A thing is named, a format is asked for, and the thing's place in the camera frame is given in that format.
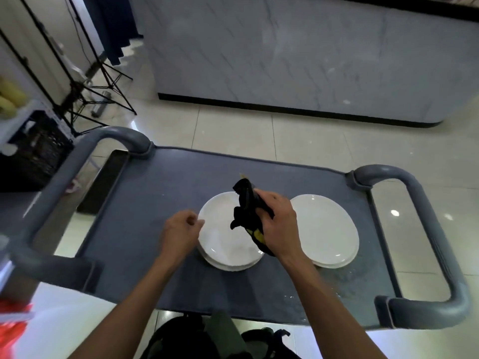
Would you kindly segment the grey plastic service cart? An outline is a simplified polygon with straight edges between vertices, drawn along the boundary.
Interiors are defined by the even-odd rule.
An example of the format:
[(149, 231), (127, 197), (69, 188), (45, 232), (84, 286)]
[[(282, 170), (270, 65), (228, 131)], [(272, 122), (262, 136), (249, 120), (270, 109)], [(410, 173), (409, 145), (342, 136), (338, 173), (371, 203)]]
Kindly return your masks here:
[[(113, 188), (73, 258), (31, 247), (69, 183), (105, 138), (121, 142), (126, 160)], [(341, 205), (355, 223), (358, 256), (340, 269), (320, 269), (333, 292), (365, 329), (442, 329), (468, 316), (471, 296), (436, 214), (416, 178), (396, 167), (367, 165), (348, 173), (332, 169), (155, 146), (142, 133), (104, 127), (76, 143), (57, 174), (18, 223), (3, 233), (14, 267), (37, 281), (120, 302), (149, 269), (158, 253), (159, 231), (182, 209), (199, 209), (233, 187), (246, 173), (260, 188), (293, 198), (320, 194)], [(403, 297), (374, 206), (372, 187), (397, 179), (408, 190), (451, 292), (446, 301)]]

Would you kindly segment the person's right hand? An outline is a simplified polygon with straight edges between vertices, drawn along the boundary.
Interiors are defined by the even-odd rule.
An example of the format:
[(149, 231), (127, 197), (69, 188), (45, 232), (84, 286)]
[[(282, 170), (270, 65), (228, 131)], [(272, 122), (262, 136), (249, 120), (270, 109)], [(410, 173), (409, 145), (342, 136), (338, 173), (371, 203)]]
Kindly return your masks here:
[(296, 259), (303, 256), (298, 234), (296, 212), (290, 200), (289, 220), (261, 222), (265, 243), (279, 260)]

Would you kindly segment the white marble counter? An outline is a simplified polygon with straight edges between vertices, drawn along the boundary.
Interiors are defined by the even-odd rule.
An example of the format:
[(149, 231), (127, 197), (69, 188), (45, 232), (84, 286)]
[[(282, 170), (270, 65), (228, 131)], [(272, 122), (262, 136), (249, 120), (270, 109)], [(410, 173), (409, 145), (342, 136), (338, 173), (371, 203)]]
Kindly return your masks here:
[(129, 0), (160, 100), (435, 126), (479, 97), (479, 8)]

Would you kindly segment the person's left forearm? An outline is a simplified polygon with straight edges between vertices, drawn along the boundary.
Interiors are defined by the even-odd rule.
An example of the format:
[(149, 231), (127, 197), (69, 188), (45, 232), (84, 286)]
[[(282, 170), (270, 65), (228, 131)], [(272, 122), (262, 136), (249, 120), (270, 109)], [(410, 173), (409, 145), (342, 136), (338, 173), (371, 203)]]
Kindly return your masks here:
[(133, 359), (148, 320), (186, 255), (161, 253), (145, 276), (68, 359)]

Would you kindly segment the grey power strip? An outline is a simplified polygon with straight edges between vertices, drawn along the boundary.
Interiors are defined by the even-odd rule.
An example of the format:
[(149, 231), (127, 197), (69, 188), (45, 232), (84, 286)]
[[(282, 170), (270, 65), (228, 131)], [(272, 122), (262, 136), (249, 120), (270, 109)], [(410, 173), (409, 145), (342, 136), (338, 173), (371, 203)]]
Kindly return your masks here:
[(91, 109), (91, 116), (93, 118), (99, 119), (104, 113), (106, 106), (110, 103), (111, 93), (107, 90), (104, 90), (101, 95), (93, 94), (93, 106)]

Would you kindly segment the person's right forearm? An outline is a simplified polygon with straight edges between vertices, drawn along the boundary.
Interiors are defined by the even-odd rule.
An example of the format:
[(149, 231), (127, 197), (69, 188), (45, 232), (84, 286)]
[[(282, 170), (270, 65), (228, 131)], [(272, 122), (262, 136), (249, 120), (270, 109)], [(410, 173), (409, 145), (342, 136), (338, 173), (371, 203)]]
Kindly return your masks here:
[(275, 255), (296, 288), (323, 359), (387, 359), (302, 251)]

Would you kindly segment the black plastic crate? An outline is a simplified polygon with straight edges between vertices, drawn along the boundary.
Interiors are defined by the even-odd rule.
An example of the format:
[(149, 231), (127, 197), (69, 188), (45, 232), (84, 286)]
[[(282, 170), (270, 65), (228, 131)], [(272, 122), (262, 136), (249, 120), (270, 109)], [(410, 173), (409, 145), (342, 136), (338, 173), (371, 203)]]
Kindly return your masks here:
[(59, 124), (35, 110), (0, 147), (0, 193), (42, 190), (74, 148)]

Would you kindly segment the dark blue curtain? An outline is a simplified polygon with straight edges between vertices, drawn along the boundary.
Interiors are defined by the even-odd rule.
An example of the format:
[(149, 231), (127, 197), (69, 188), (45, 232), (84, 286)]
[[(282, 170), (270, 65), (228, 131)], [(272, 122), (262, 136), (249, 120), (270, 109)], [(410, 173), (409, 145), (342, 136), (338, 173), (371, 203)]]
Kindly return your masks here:
[(122, 48), (131, 40), (142, 39), (136, 27), (130, 0), (83, 0), (113, 66), (120, 65)]

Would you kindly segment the person's left hand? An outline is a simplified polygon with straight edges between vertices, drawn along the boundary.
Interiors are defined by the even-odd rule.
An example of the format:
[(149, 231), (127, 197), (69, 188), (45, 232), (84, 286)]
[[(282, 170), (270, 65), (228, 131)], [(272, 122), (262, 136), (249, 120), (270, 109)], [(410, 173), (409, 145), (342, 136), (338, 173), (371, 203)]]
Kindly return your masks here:
[(175, 213), (166, 220), (160, 236), (161, 262), (176, 269), (187, 255), (198, 245), (200, 232), (189, 230), (189, 219), (199, 219), (191, 210)]

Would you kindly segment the white round plate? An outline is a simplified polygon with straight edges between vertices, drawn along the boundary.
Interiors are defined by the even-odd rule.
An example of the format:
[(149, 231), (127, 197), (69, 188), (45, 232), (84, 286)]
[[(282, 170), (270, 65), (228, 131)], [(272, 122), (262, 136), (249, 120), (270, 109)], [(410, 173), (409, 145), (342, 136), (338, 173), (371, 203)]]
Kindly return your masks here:
[(215, 267), (219, 270), (228, 271), (228, 272), (238, 272), (238, 271), (247, 270), (247, 269), (253, 267), (254, 265), (256, 265), (263, 257), (263, 255), (261, 255), (257, 260), (253, 261), (250, 264), (246, 264), (246, 265), (242, 265), (242, 266), (227, 266), (227, 265), (224, 265), (224, 264), (221, 264), (221, 263), (215, 261), (214, 259), (209, 257), (206, 253), (201, 252), (200, 254), (206, 260), (206, 262), (209, 263), (211, 266), (213, 266), (213, 267)]
[(238, 205), (237, 193), (223, 192), (208, 200), (199, 212), (205, 224), (200, 231), (198, 250), (227, 266), (250, 264), (264, 255), (244, 228), (230, 228), (234, 207)]
[(336, 264), (356, 257), (360, 239), (350, 215), (332, 199), (303, 194), (291, 199), (303, 252), (310, 260)]
[(355, 257), (354, 258), (349, 258), (349, 259), (346, 259), (346, 260), (344, 260), (342, 262), (339, 262), (339, 263), (336, 263), (336, 264), (325, 264), (325, 263), (320, 263), (320, 262), (317, 262), (317, 261), (314, 261), (314, 260), (312, 260), (312, 263), (315, 266), (320, 267), (320, 268), (339, 269), (339, 268), (342, 268), (344, 266), (349, 265), (354, 259), (355, 259)]

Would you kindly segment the black and yellow cloth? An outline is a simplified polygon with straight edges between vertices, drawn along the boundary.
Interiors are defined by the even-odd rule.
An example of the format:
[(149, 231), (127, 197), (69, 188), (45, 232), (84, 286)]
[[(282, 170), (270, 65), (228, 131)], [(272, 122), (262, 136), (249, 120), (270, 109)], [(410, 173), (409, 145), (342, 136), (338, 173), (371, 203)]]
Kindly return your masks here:
[(233, 190), (238, 194), (239, 205), (234, 207), (230, 228), (232, 230), (237, 227), (244, 228), (261, 252), (275, 257), (265, 243), (262, 222), (256, 213), (256, 209), (262, 209), (273, 219), (273, 210), (255, 192), (254, 185), (244, 175), (241, 175), (241, 179), (233, 186)]

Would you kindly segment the black tripod stand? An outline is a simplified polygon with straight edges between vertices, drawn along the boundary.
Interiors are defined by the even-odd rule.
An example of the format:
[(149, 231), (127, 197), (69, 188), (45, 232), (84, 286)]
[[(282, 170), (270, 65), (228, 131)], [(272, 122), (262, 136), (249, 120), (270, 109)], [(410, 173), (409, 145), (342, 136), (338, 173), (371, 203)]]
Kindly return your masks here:
[(47, 28), (47, 17), (53, 18), (58, 8), (48, 6), (47, 14), (40, 18), (27, 0), (0, 0), (0, 37), (75, 136), (87, 132), (75, 130), (78, 118), (95, 123), (92, 129), (106, 126), (101, 118), (91, 116), (93, 94), (101, 95), (104, 90), (112, 95), (109, 104), (137, 115), (118, 85), (121, 79), (133, 79), (105, 62), (106, 56), (97, 51), (74, 0), (60, 1), (59, 11), (69, 17), (71, 39), (78, 47), (67, 48), (67, 41), (60, 41)]

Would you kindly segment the red and white object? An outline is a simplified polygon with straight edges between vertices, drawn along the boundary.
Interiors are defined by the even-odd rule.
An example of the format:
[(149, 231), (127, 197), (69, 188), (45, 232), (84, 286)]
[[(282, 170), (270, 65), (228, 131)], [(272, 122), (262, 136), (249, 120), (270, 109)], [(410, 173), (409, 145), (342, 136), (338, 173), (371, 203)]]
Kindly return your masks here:
[(13, 346), (33, 319), (32, 303), (0, 299), (0, 359), (13, 359)]

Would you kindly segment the yellow corn cobs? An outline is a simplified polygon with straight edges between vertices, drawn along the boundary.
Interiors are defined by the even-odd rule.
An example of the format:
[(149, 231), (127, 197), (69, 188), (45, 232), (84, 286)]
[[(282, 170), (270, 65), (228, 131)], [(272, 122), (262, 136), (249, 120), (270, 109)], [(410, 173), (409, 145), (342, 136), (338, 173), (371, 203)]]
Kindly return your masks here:
[(28, 95), (14, 82), (0, 75), (0, 119), (16, 117), (18, 110), (29, 102)]

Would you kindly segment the person's dark clothing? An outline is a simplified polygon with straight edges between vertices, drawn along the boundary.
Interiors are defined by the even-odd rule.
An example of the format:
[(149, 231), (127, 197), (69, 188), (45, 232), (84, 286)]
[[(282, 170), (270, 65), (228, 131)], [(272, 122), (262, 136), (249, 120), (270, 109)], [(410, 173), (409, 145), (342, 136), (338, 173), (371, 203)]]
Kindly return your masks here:
[(153, 333), (140, 359), (301, 359), (284, 336), (290, 332), (270, 327), (240, 333), (224, 311), (183, 314)]

